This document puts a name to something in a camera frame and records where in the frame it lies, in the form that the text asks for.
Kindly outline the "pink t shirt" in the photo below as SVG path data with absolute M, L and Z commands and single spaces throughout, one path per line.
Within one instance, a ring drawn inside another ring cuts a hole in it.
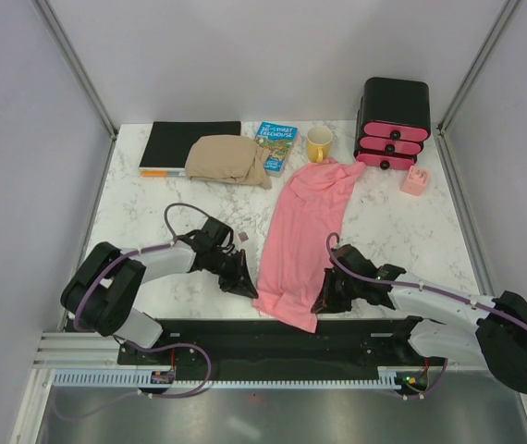
M 342 228 L 350 196 L 365 164 L 327 158 L 296 171 L 276 202 L 263 245 L 255 308 L 313 333 L 313 305 L 321 291 L 329 255 L 327 236 Z

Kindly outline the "beige t shirt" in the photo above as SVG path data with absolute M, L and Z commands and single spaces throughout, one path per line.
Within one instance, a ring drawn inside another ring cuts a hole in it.
M 190 148 L 185 164 L 189 179 L 272 188 L 264 163 L 270 150 L 246 136 L 201 137 Z

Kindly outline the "pink cube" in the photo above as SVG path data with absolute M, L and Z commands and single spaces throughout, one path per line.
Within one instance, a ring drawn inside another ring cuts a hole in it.
M 420 196 L 425 192 L 429 179 L 428 170 L 411 166 L 401 183 L 400 190 L 412 196 Z

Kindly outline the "yellow mug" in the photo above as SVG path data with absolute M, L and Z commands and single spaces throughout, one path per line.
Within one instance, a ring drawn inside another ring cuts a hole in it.
M 329 154 L 333 132 L 327 127 L 313 127 L 306 135 L 307 156 L 310 162 L 321 163 Z

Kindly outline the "black pink drawer unit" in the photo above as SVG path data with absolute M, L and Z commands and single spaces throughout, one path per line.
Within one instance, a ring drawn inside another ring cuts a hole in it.
M 431 135 L 429 86 L 372 77 L 363 86 L 353 157 L 368 167 L 408 170 Z

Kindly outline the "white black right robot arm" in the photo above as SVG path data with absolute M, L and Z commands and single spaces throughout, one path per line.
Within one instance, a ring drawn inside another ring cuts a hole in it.
M 398 362 L 422 356 L 483 366 L 507 388 L 527 394 L 527 301 L 520 294 L 452 290 L 396 265 L 376 266 L 350 244 L 325 249 L 330 266 L 314 313 L 344 313 L 355 300 L 405 312 L 405 327 L 390 343 Z

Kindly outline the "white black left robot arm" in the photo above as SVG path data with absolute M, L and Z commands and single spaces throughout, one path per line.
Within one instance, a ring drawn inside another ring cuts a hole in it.
M 221 291 L 255 300 L 258 293 L 249 272 L 249 258 L 255 252 L 248 234 L 211 216 L 201 228 L 163 244 L 124 250 L 103 241 L 75 272 L 60 302 L 75 331 L 118 339 L 126 352 L 142 361 L 172 364 L 174 353 L 162 325 L 133 307 L 141 286 L 206 271 L 217 277 Z

